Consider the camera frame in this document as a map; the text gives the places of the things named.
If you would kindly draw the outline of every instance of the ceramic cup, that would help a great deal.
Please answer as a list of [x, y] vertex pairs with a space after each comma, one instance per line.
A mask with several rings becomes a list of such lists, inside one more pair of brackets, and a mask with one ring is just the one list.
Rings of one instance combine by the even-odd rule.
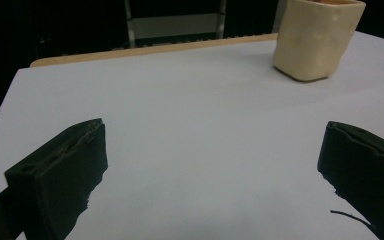
[[273, 64], [299, 81], [331, 76], [366, 4], [354, 0], [288, 0]]

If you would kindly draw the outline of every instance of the wooden edge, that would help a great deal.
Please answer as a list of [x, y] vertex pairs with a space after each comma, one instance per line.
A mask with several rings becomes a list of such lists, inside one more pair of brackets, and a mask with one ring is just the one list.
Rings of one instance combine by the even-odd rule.
[[61, 56], [61, 57], [42, 58], [32, 62], [30, 64], [30, 67], [42, 67], [42, 66], [49, 66], [49, 65], [56, 65], [56, 64], [139, 56], [139, 55], [153, 54], [153, 53], [215, 47], [215, 46], [223, 46], [223, 45], [236, 44], [236, 43], [270, 41], [270, 40], [276, 40], [276, 39], [277, 39], [277, 33], [271, 33], [271, 34], [249, 36], [249, 37], [217, 39], [217, 40], [209, 40], [209, 41], [202, 41], [202, 42], [190, 42], [190, 43], [180, 43], [180, 44], [171, 44], [171, 45], [163, 45], [163, 46], [145, 47], [145, 48], [132, 48], [132, 49], [123, 49], [123, 50], [115, 50], [115, 51], [108, 51], [108, 52], [97, 52], [97, 53], [86, 53], [86, 54]]

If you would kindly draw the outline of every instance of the beige cup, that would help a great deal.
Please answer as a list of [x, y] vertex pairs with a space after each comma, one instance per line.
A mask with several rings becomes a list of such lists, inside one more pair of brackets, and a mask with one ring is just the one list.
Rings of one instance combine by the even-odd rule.
[[354, 0], [288, 0], [273, 55], [274, 66], [299, 81], [331, 76], [365, 6]]

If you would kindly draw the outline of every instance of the table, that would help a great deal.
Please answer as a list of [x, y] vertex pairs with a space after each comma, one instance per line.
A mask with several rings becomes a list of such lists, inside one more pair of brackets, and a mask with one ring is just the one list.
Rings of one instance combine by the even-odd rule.
[[384, 138], [384, 40], [355, 33], [313, 83], [272, 67], [275, 41], [18, 71], [0, 109], [3, 172], [102, 118], [109, 169], [67, 239], [376, 239], [317, 172], [328, 121]]

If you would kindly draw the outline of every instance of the white table surface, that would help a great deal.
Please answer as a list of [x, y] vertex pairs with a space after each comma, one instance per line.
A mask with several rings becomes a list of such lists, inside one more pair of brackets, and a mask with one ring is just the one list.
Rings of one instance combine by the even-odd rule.
[[3, 173], [102, 118], [109, 169], [67, 239], [376, 239], [317, 172], [329, 120], [384, 138], [384, 40], [356, 33], [330, 78], [299, 83], [275, 41], [18, 71], [0, 110]]

